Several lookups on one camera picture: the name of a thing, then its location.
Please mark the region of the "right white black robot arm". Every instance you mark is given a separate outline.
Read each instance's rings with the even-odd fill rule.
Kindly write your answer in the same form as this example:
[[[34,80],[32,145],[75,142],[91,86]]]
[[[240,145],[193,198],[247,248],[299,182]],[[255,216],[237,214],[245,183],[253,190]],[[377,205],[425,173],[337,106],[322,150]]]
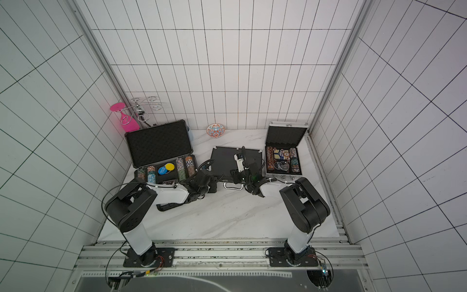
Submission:
[[[317,228],[330,216],[330,207],[319,192],[305,177],[293,182],[276,177],[263,176],[256,163],[247,159],[246,149],[233,156],[237,170],[231,171],[235,183],[252,195],[262,198],[279,196],[294,223],[293,230],[285,241],[284,253],[290,265],[311,254],[309,242]]]

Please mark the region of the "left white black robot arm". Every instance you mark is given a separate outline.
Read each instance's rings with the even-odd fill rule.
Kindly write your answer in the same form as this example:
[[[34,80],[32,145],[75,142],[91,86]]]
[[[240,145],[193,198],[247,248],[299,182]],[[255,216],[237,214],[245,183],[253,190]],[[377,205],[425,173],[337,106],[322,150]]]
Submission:
[[[216,192],[216,178],[209,170],[213,163],[213,159],[205,161],[188,179],[174,185],[152,184],[135,178],[123,184],[123,188],[105,203],[104,214],[118,228],[143,266],[148,266],[158,254],[142,222],[150,208],[153,205],[176,208]]]

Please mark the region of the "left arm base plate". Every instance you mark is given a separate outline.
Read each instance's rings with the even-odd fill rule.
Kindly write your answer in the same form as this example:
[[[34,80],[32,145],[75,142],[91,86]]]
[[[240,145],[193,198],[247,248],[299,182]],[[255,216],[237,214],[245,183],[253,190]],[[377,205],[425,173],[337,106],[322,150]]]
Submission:
[[[126,252],[125,268],[170,268],[175,258],[175,248],[150,248],[146,253],[137,255],[134,249]]]

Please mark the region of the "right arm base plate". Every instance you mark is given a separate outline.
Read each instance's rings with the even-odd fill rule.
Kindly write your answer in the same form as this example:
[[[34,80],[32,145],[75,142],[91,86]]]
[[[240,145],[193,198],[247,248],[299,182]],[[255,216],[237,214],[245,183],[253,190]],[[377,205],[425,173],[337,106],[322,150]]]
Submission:
[[[265,255],[272,267],[317,267],[318,258],[314,248],[308,247],[299,254],[291,248],[268,248]]]

